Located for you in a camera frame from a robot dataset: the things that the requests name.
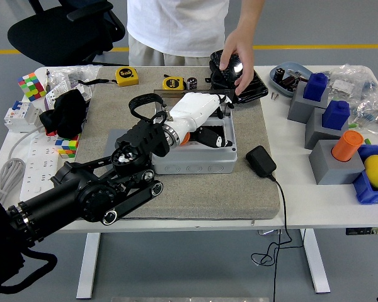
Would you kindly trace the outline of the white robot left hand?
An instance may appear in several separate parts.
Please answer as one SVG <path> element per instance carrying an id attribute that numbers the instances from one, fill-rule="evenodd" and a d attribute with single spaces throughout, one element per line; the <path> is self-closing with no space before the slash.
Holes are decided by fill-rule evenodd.
<path id="1" fill-rule="evenodd" d="M 231 99 L 223 94 L 201 92 L 186 93 L 171 110 L 163 125 L 167 142 L 171 148 L 179 146 L 187 133 L 201 127 L 215 111 L 221 110 L 221 103 L 234 108 Z"/>

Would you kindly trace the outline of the person's left hand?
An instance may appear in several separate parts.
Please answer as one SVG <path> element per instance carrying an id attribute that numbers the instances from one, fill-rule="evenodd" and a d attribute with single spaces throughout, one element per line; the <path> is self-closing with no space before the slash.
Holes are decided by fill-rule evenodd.
<path id="1" fill-rule="evenodd" d="M 235 81 L 235 93 L 237 96 L 239 96 L 253 80 L 254 34 L 254 28 L 248 27 L 246 25 L 238 25 L 237 28 L 227 37 L 222 51 L 222 55 L 220 57 L 220 70 L 227 69 L 232 54 L 237 54 L 243 65 L 243 73 L 240 76 L 240 78 Z"/>

